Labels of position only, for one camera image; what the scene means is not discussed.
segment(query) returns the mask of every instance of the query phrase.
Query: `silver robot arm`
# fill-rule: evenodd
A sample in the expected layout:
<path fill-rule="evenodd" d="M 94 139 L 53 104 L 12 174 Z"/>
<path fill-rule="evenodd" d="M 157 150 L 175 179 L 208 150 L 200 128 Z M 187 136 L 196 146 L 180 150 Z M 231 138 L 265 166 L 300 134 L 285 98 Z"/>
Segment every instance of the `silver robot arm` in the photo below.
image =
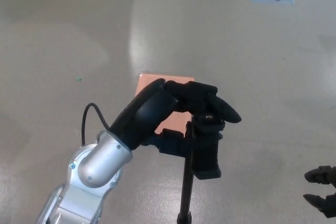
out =
<path fill-rule="evenodd" d="M 118 184 L 131 150 L 113 133 L 103 131 L 97 143 L 72 157 L 66 184 L 52 192 L 37 224 L 97 224 L 107 194 Z"/>
<path fill-rule="evenodd" d="M 68 165 L 68 179 L 65 184 L 55 188 L 42 209 L 37 224 L 97 224 L 102 215 L 102 206 L 107 194 L 120 180 L 122 167 L 132 158 L 132 151 L 155 135 L 155 129 L 174 111 L 189 111 L 193 118 L 216 119 L 219 128 L 199 128 L 209 134 L 221 131 L 225 122 L 237 123 L 241 118 L 226 102 L 216 96 L 217 88 L 198 82 L 186 84 L 157 79 L 146 86 L 119 114 L 106 131 L 97 136 L 94 144 L 85 145 L 82 125 L 82 147 L 73 155 Z M 203 119 L 195 124 L 203 125 Z M 162 153 L 183 156 L 180 140 L 160 142 Z M 220 177 L 217 163 L 218 140 L 207 146 L 199 155 L 200 160 L 193 169 L 200 179 Z M 205 173 L 216 171 L 216 174 Z"/>

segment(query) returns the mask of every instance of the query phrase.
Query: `concrete floor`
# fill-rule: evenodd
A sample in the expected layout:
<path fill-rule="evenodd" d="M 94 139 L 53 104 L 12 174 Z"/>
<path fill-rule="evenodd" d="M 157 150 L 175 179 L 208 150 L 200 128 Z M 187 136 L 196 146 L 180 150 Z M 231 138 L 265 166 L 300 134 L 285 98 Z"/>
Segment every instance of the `concrete floor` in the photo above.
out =
<path fill-rule="evenodd" d="M 218 86 L 242 116 L 219 147 L 222 178 L 195 181 L 194 224 L 334 223 L 302 195 L 336 165 L 335 0 L 0 0 L 0 223 L 33 223 L 66 179 L 87 103 L 108 122 L 142 70 Z M 88 139 L 102 129 L 89 113 Z M 142 147 L 102 224 L 175 223 L 183 160 Z"/>

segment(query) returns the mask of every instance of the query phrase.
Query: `black pole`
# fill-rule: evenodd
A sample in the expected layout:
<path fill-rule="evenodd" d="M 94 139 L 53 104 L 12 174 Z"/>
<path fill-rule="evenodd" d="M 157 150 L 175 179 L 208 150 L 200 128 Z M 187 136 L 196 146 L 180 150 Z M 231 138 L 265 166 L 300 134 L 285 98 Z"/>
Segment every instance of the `black pole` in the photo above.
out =
<path fill-rule="evenodd" d="M 192 152 L 184 160 L 181 207 L 177 217 L 177 224 L 191 224 L 190 201 L 193 190 L 194 174 L 191 170 Z"/>

